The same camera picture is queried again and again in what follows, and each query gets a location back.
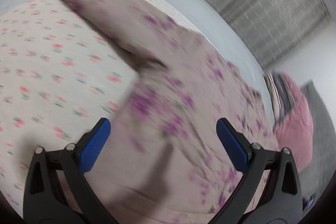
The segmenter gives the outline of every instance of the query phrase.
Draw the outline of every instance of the white wall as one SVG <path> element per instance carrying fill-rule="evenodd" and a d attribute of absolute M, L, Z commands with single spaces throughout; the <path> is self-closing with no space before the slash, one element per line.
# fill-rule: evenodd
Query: white wall
<path fill-rule="evenodd" d="M 299 86 L 312 79 L 336 127 L 335 21 L 310 43 L 276 63 L 271 69 L 287 73 Z"/>
<path fill-rule="evenodd" d="M 336 0 L 323 0 L 332 21 L 300 50 L 269 69 L 289 74 L 299 85 L 313 80 L 336 127 Z"/>

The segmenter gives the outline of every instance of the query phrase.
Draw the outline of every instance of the pink pillow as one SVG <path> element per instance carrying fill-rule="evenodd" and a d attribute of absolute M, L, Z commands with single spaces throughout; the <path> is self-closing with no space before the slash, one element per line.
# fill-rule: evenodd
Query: pink pillow
<path fill-rule="evenodd" d="M 308 103 L 300 88 L 285 73 L 281 75 L 286 80 L 292 92 L 295 107 L 285 118 L 273 128 L 273 133 L 279 142 L 279 148 L 288 147 L 300 172 L 307 167 L 313 156 L 313 120 Z"/>

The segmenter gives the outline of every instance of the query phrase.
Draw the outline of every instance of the white bedsheet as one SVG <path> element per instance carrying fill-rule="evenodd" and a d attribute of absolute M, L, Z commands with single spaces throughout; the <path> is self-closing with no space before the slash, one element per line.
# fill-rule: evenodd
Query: white bedsheet
<path fill-rule="evenodd" d="M 0 15 L 28 0 L 0 0 Z M 261 93 L 271 127 L 274 115 L 263 71 L 250 51 L 204 0 L 165 0 L 182 13 L 216 47 L 222 56 L 238 66 L 246 83 Z"/>
<path fill-rule="evenodd" d="M 22 215 L 34 150 L 76 143 L 113 119 L 137 73 L 60 0 L 0 16 L 0 191 Z"/>

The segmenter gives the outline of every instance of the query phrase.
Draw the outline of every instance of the blue gripper pad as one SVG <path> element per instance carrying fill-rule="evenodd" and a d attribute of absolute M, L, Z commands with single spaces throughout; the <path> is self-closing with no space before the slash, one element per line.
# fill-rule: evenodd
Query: blue gripper pad
<path fill-rule="evenodd" d="M 221 119 L 217 121 L 216 132 L 236 170 L 243 174 L 247 173 L 248 155 Z"/>
<path fill-rule="evenodd" d="M 106 143 L 111 131 L 111 124 L 108 119 L 97 128 L 94 135 L 89 140 L 88 144 L 83 149 L 80 158 L 78 170 L 83 175 L 89 172 L 95 164 L 100 151 Z"/>

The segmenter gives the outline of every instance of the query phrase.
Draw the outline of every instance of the pink floral blanket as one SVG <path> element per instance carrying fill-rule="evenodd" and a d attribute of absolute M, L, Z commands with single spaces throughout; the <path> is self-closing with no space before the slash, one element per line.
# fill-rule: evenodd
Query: pink floral blanket
<path fill-rule="evenodd" d="M 216 121 L 226 117 L 250 142 L 278 149 L 260 94 L 204 36 L 145 0 L 63 1 L 129 52 L 140 76 L 85 175 L 90 186 L 121 224 L 208 223 L 241 178 Z"/>

